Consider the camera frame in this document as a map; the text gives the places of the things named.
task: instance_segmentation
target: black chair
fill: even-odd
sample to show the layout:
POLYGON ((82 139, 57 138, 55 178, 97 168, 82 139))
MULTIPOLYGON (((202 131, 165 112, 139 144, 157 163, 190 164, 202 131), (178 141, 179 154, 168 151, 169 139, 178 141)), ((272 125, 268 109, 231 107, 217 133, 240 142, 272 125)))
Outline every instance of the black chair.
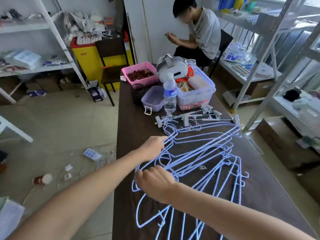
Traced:
POLYGON ((212 70, 210 72, 210 75, 209 77, 211 78, 212 74, 214 73, 214 70, 216 69, 218 63, 219 63, 219 60, 223 54, 223 52, 225 52, 226 48, 229 46, 229 44, 231 43, 231 41, 233 40, 233 37, 226 33, 225 31, 221 30, 221 41, 220 41, 220 45, 219 45, 219 51, 220 51, 220 54, 217 57, 215 57, 213 60, 211 60, 210 63, 206 64, 205 66, 202 67, 202 70, 205 68, 205 67, 209 67, 211 65, 213 65, 212 67, 212 70))
POLYGON ((124 44, 122 37, 120 37, 120 38, 113 37, 112 39, 102 38, 102 40, 95 42, 95 45, 97 47, 101 62, 103 64, 101 84, 103 84, 103 86, 106 90, 106 93, 111 101, 111 104, 112 104, 112 106, 114 106, 115 104, 113 103, 112 97, 111 97, 106 85, 110 84, 112 87, 112 90, 114 92, 116 92, 115 88, 113 87, 113 83, 120 82, 121 69, 129 66, 129 61, 128 61, 128 57, 127 57, 125 44, 124 44), (125 56, 126 64, 106 67, 106 64, 104 63, 103 57, 118 56, 118 55, 125 56))

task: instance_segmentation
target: person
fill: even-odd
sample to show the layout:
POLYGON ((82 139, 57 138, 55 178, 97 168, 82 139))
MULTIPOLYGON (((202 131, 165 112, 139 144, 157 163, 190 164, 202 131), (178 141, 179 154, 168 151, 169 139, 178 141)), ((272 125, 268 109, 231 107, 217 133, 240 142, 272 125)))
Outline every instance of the person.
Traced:
MULTIPOLYGON (((166 138, 150 137, 138 149, 58 193, 7 239, 69 240, 127 174, 158 156, 166 138)), ((161 166, 137 170, 135 181, 149 197, 198 218, 229 240, 314 240, 275 217, 178 183, 161 166)))
POLYGON ((218 52, 221 30, 217 16, 210 9, 197 7, 196 0, 175 0, 173 15, 189 27, 189 39, 167 33, 168 40, 178 45, 174 56, 195 59, 198 67, 213 60, 218 52))

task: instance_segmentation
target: hand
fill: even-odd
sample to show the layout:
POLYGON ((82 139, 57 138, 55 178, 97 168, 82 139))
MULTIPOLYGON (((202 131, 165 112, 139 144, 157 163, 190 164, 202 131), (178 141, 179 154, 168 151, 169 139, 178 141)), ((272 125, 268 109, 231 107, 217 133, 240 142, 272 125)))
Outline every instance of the hand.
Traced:
POLYGON ((163 141, 167 138, 167 136, 150 136, 149 139, 137 149, 141 162, 155 159, 161 150, 165 148, 163 141))
POLYGON ((178 45, 179 39, 174 33, 167 33, 167 38, 172 44, 178 45))
POLYGON ((143 171, 137 170, 134 181, 150 198, 164 204, 170 204, 178 184, 171 173, 159 165, 143 171))

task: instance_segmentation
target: brown nuts in basket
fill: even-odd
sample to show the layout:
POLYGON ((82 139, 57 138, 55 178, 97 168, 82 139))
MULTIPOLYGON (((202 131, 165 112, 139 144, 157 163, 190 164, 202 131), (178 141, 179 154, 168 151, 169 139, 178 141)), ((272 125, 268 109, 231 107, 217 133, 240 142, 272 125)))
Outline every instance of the brown nuts in basket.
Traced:
POLYGON ((146 77, 154 76, 154 74, 149 69, 147 69, 131 72, 127 76, 130 79, 130 81, 133 82, 135 80, 140 80, 146 77))

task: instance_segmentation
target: blue label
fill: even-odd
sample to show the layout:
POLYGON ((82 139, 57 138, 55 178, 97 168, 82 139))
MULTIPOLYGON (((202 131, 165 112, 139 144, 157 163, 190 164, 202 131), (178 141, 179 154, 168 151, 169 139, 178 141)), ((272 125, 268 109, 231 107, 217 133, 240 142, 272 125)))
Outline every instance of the blue label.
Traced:
POLYGON ((167 98, 175 97, 177 95, 177 88, 174 88, 172 90, 164 89, 163 95, 167 98))

